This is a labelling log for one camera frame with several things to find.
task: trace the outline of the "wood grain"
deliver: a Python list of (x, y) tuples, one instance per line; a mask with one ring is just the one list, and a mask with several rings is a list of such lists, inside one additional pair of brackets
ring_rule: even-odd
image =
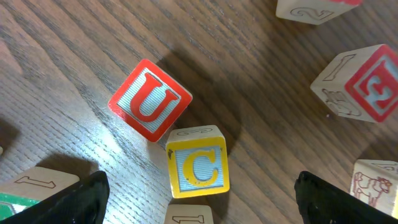
[[(395, 0), (320, 26), (276, 18), (276, 0), (0, 3), (1, 182), (36, 164), (104, 170), (105, 223), (163, 223), (170, 202), (209, 205), (215, 223), (302, 223), (300, 171), (348, 191), (357, 158), (398, 161), (397, 115), (336, 117), (309, 88), (341, 52), (398, 49)], [(142, 58), (193, 94), (173, 128), (215, 124), (226, 136), (227, 194), (172, 200), (167, 134), (147, 142), (108, 109)]]

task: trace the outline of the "wooden block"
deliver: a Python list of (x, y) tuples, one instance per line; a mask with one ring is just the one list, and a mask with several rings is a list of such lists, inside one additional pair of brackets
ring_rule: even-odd
[(166, 151), (174, 198), (229, 190), (225, 138), (217, 126), (173, 130)]
[(207, 205), (169, 205), (164, 224), (213, 224)]
[(112, 96), (108, 106), (146, 139), (156, 142), (191, 101), (191, 93), (144, 59)]
[(398, 218), (398, 162), (357, 160), (350, 194)]
[(319, 25), (361, 3), (362, 0), (278, 0), (276, 16)]
[(398, 105), (398, 55), (387, 45), (339, 54), (311, 89), (339, 116), (383, 122)]
[(79, 177), (33, 167), (0, 185), (0, 220), (15, 215), (79, 181)]

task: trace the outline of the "green block face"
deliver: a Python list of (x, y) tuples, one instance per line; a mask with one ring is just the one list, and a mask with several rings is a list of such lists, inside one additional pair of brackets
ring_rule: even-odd
[(15, 195), (0, 193), (0, 221), (13, 216), (40, 201)]

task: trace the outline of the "black object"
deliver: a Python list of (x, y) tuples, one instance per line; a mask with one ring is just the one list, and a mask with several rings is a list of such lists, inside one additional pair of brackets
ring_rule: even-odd
[(398, 224), (398, 220), (303, 171), (294, 185), (304, 224)]
[(100, 224), (109, 198), (106, 173), (97, 171), (0, 224)]

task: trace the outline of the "letter c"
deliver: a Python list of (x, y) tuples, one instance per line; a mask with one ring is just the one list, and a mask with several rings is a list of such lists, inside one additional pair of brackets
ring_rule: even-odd
[(216, 152), (214, 149), (210, 151), (196, 151), (190, 154), (186, 159), (185, 162), (183, 163), (183, 173), (185, 179), (192, 185), (196, 187), (207, 187), (211, 184), (214, 184), (217, 180), (218, 177), (218, 171), (216, 169), (213, 170), (213, 175), (210, 177), (208, 180), (198, 180), (195, 177), (195, 171), (193, 170), (193, 162), (195, 162), (195, 159), (199, 156), (206, 156), (211, 163), (216, 162)]

